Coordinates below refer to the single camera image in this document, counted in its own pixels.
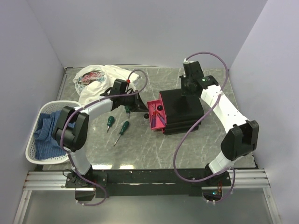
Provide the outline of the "black drawer cabinet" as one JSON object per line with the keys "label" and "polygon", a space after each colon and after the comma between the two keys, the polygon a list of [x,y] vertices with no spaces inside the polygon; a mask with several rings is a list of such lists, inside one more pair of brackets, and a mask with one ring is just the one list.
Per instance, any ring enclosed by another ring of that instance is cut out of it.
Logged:
{"label": "black drawer cabinet", "polygon": [[166,115],[164,135],[186,133],[205,114],[200,99],[183,95],[181,89],[159,92]]}

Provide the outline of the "small red screwdriver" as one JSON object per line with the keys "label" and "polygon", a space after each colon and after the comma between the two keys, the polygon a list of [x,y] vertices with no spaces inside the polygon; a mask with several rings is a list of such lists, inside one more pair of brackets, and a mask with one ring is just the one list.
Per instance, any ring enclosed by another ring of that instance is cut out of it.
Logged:
{"label": "small red screwdriver", "polygon": [[156,112],[157,112],[157,117],[159,118],[160,122],[165,126],[166,122],[165,122],[164,118],[157,110],[156,110]]}

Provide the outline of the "blue red screwdriver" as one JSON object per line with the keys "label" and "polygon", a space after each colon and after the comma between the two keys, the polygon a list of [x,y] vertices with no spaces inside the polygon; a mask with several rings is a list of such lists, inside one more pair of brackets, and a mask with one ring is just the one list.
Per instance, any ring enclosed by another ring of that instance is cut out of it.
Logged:
{"label": "blue red screwdriver", "polygon": [[157,112],[156,112],[156,104],[152,104],[153,107],[153,116],[152,116],[152,127],[156,127],[156,119],[157,119]]}

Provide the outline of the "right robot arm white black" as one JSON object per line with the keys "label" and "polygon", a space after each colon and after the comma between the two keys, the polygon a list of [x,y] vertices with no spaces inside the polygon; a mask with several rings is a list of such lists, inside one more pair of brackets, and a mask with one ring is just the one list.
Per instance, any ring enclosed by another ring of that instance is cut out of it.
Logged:
{"label": "right robot arm white black", "polygon": [[205,76],[198,61],[184,60],[184,75],[180,76],[181,91],[194,95],[210,106],[223,125],[226,136],[221,143],[221,152],[208,165],[205,182],[215,186],[221,180],[221,173],[232,167],[240,158],[256,150],[259,124],[248,120],[225,96],[213,76]]}

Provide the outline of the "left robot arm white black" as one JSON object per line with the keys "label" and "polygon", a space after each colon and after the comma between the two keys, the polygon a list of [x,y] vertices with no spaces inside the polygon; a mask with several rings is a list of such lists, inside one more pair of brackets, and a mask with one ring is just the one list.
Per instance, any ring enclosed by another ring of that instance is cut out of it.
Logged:
{"label": "left robot arm white black", "polygon": [[116,79],[96,100],[79,107],[65,106],[60,112],[52,137],[69,157],[72,170],[78,173],[76,182],[83,188],[93,182],[84,149],[89,122],[119,106],[126,106],[130,112],[148,111],[139,91],[129,87],[128,81]]}

